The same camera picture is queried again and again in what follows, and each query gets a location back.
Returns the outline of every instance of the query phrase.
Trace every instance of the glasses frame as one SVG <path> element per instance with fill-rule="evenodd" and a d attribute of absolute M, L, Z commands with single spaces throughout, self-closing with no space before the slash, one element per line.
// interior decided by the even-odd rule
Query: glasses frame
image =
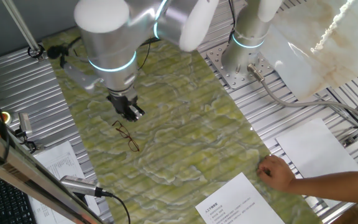
<path fill-rule="evenodd" d="M 121 122 L 119 121 L 116 121 L 114 122 L 114 124 L 112 124 L 111 126 L 115 126 L 116 124 L 119 124 L 120 127 L 119 128 L 116 128 L 116 130 L 120 133 L 120 135 L 124 138 L 124 139 L 129 139 L 129 142 L 128 142 L 128 146 L 129 146 L 129 149 L 131 149 L 132 152 L 140 152 L 140 148 L 139 146 L 136 144 L 136 142 L 131 138 L 131 135 L 129 134 L 129 131 L 127 128 L 125 128 L 124 125 L 121 124 Z M 136 147 L 136 150 L 134 150 L 130 143 L 133 143 L 133 145 Z"/>

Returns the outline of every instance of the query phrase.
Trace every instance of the white wall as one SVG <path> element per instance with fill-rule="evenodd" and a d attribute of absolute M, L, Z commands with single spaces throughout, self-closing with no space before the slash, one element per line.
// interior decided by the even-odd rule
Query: white wall
<path fill-rule="evenodd" d="M 14 0 L 37 41 L 75 26 L 73 12 L 78 0 Z M 28 47 L 20 30 L 0 0 L 0 56 Z"/>

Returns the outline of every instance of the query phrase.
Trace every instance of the keyboard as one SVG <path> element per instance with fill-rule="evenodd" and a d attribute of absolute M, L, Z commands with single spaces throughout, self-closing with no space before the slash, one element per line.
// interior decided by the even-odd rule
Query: keyboard
<path fill-rule="evenodd" d="M 0 224 L 36 224 L 29 197 L 1 179 Z"/>

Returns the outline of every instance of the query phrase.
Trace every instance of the metal mounting plate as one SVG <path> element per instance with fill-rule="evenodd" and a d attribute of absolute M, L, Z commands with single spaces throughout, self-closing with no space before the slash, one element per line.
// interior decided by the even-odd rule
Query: metal mounting plate
<path fill-rule="evenodd" d="M 231 74 L 225 71 L 222 66 L 222 53 L 228 47 L 228 43 L 221 44 L 208 50 L 207 57 L 210 59 L 212 64 L 216 67 L 216 70 L 222 75 L 223 80 L 227 83 L 227 85 L 232 89 L 241 88 L 247 85 L 250 82 L 254 82 L 255 78 L 252 74 L 243 75 L 243 74 Z M 263 75 L 270 75 L 274 72 L 273 67 L 269 62 L 262 56 L 261 53 L 258 53 L 259 64 L 256 66 L 259 72 Z"/>

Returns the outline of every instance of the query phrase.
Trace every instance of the robotic arm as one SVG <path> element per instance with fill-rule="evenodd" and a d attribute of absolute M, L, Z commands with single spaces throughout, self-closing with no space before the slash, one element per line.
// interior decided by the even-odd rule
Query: robotic arm
<path fill-rule="evenodd" d="M 145 112 L 137 105 L 134 82 L 138 75 L 137 48 L 151 32 L 186 52 L 195 50 L 206 36 L 219 0 L 80 0 L 74 18 L 97 77 L 109 90 L 108 100 L 128 121 L 137 121 Z M 263 44 L 282 0 L 248 0 L 239 13 L 232 41 L 223 53 L 228 72 L 248 72 L 257 64 Z M 74 66 L 63 68 L 85 89 L 93 83 Z"/>
<path fill-rule="evenodd" d="M 204 39 L 219 0 L 80 0 L 74 18 L 90 64 L 109 90 L 108 100 L 128 121 L 144 111 L 137 105 L 136 49 L 155 36 L 184 51 Z"/>

